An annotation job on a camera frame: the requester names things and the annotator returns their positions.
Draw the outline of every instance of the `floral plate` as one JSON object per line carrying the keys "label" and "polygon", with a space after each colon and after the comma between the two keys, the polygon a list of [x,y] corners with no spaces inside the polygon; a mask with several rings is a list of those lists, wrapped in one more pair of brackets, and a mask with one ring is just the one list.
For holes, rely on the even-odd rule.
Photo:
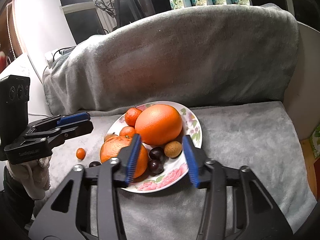
{"label": "floral plate", "polygon": [[[148,104],[143,104],[141,106],[137,106],[140,110],[145,110],[146,108],[164,104],[173,106],[175,109],[178,110],[182,117],[183,121],[183,135],[189,134],[192,138],[194,145],[197,148],[201,148],[202,144],[202,130],[199,123],[198,118],[193,114],[193,112],[186,108],[185,106],[170,102],[170,101],[156,101]],[[127,126],[124,121],[124,114],[114,122],[114,124],[110,127],[108,133],[116,133],[119,134],[123,127]],[[143,144],[148,152],[154,148],[153,146]],[[187,162],[182,153],[174,159],[167,159],[164,163],[164,171],[159,175],[152,175],[149,171],[146,171],[140,177],[136,178],[133,183],[129,185],[129,187],[124,188],[124,190],[136,193],[150,193],[156,192],[167,187],[170,187],[177,181],[179,181],[184,175],[188,172]]]}

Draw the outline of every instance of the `gray blanket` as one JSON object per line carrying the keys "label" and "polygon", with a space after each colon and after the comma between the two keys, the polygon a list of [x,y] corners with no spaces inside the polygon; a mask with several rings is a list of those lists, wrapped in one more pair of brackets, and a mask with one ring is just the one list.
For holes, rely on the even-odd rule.
{"label": "gray blanket", "polygon": [[52,114],[281,101],[297,48],[296,20],[276,6],[172,10],[79,44],[44,78],[44,92]]}
{"label": "gray blanket", "polygon": [[[194,110],[202,131],[202,148],[225,166],[250,166],[286,216],[293,231],[305,221],[316,204],[308,186],[302,150],[289,116],[280,102],[226,106]],[[80,162],[88,167],[99,160],[103,135],[119,117],[92,117],[92,134],[67,140],[53,149],[50,162],[51,188],[78,164],[76,150],[87,151]],[[136,194],[118,190],[128,240],[194,240],[204,204],[204,190],[194,189],[185,176],[173,186],[156,193]],[[96,233],[95,195],[92,232]],[[36,203],[36,213],[45,200]],[[228,194],[228,206],[231,195]],[[232,210],[228,210],[231,228]]]}

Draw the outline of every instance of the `large orange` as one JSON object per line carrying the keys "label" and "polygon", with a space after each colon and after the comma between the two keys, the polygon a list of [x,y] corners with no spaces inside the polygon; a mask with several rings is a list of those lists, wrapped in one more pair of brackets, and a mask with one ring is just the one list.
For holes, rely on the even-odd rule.
{"label": "large orange", "polygon": [[172,106],[153,105],[138,116],[135,129],[144,143],[159,146],[180,134],[182,118]]}
{"label": "large orange", "polygon": [[[109,160],[110,158],[117,157],[121,148],[129,146],[132,138],[125,136],[113,136],[106,140],[100,149],[100,160],[101,163]],[[136,166],[136,172],[134,178],[141,176],[147,169],[149,161],[148,151],[141,144],[139,157]]]}

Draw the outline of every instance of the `metal bolt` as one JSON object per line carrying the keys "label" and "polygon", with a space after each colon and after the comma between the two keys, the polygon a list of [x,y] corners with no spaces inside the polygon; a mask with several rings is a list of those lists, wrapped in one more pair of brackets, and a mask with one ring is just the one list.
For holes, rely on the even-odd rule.
{"label": "metal bolt", "polygon": [[117,164],[120,160],[116,157],[113,157],[109,160],[110,164]]}
{"label": "metal bolt", "polygon": [[241,171],[242,172],[249,172],[250,168],[248,166],[242,166]]}
{"label": "metal bolt", "polygon": [[205,161],[205,163],[206,164],[214,164],[216,161],[214,160],[214,159],[211,159],[211,158],[209,158],[209,159],[207,159],[206,161]]}
{"label": "metal bolt", "polygon": [[77,165],[75,165],[75,166],[73,167],[73,170],[74,170],[74,171],[82,171],[82,170],[83,170],[83,166],[80,165],[80,164],[77,164]]}

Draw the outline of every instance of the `white glove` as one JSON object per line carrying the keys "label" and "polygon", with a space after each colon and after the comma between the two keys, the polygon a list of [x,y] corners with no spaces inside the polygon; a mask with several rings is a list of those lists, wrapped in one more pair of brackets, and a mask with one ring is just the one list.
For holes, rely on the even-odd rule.
{"label": "white glove", "polygon": [[49,165],[51,156],[17,165],[6,161],[11,177],[20,182],[33,200],[43,199],[50,188]]}

